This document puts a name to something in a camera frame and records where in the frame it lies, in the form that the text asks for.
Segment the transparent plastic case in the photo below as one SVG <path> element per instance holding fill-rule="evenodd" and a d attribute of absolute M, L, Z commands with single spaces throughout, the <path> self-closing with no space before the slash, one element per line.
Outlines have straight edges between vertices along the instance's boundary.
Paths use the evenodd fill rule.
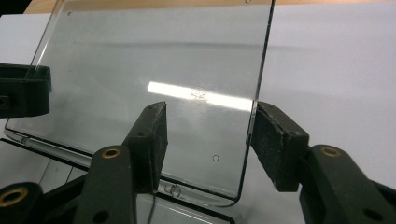
<path fill-rule="evenodd" d="M 96 150 L 122 142 L 144 107 L 165 101 L 169 145 L 160 191 L 232 205 L 240 197 L 272 6 L 58 1 L 32 62 L 50 68 L 50 112 L 10 119 L 6 134 L 89 166 Z"/>

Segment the white table surface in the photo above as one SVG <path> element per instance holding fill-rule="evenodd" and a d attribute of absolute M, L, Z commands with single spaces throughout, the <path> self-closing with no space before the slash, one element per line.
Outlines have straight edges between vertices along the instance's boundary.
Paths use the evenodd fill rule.
<path fill-rule="evenodd" d="M 260 93 L 310 133 L 312 146 L 342 148 L 369 178 L 392 188 L 395 12 L 395 2 L 276 6 Z M 3 16 L 0 63 L 29 64 L 48 18 Z M 242 198 L 228 212 L 244 223 L 304 223 L 298 193 L 278 193 L 253 151 L 246 174 Z"/>

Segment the small circular mark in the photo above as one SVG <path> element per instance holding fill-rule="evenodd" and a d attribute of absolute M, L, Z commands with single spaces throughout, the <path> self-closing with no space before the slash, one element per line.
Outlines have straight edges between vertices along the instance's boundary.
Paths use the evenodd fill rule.
<path fill-rule="evenodd" d="M 382 221 L 382 216 L 381 214 L 377 213 L 374 210 L 371 209 L 364 209 L 363 210 L 364 215 L 366 215 L 368 218 L 375 220 L 375 221 Z"/>
<path fill-rule="evenodd" d="M 94 223 L 104 223 L 108 218 L 110 217 L 110 214 L 107 211 L 100 211 L 93 216 L 92 221 Z"/>
<path fill-rule="evenodd" d="M 214 155 L 213 156 L 213 161 L 218 161 L 220 159 L 219 155 Z"/>
<path fill-rule="evenodd" d="M 339 156 L 341 156 L 340 151 L 338 151 L 337 149 L 332 148 L 332 147 L 323 147 L 323 148 L 320 149 L 320 151 L 323 154 L 325 154 L 326 156 L 329 156 L 329 157 L 339 157 Z"/>
<path fill-rule="evenodd" d="M 102 157 L 105 159 L 111 159 L 111 158 L 117 157 L 120 154 L 121 154 L 121 150 L 119 150 L 118 148 L 111 148 L 111 149 L 104 151 L 102 153 Z"/>
<path fill-rule="evenodd" d="M 8 207 L 12 204 L 20 202 L 27 195 L 28 190 L 26 188 L 10 189 L 0 195 L 0 207 Z"/>

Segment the brass screw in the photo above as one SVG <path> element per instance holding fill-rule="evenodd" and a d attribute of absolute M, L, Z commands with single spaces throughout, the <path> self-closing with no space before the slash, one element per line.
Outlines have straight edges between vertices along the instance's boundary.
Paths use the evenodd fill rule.
<path fill-rule="evenodd" d="M 22 201 L 27 195 L 27 188 L 10 189 L 0 195 L 0 207 L 8 207 Z"/>
<path fill-rule="evenodd" d="M 105 159 L 112 159 L 121 154 L 121 150 L 118 148 L 110 148 L 102 153 L 102 157 Z"/>
<path fill-rule="evenodd" d="M 341 152 L 333 147 L 323 147 L 320 151 L 328 157 L 339 157 Z"/>

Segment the wooden surface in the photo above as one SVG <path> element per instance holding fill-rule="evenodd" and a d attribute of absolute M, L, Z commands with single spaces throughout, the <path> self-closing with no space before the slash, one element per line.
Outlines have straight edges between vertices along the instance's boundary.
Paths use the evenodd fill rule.
<path fill-rule="evenodd" d="M 117 0 L 98 1 L 98 7 L 106 7 L 108 4 L 114 4 Z M 167 6 L 182 6 L 190 7 L 193 4 L 197 6 L 232 6 L 232 5 L 245 5 L 246 2 L 249 4 L 260 4 L 268 2 L 269 0 L 121 0 L 118 1 L 119 6 L 122 7 L 165 7 L 164 2 Z M 291 4 L 321 4 L 321 3 L 358 3 L 358 2 L 380 2 L 382 0 L 276 0 L 278 5 L 291 5 Z M 55 6 L 56 0 L 32 0 L 29 7 L 26 8 L 25 14 L 32 13 L 51 13 Z"/>

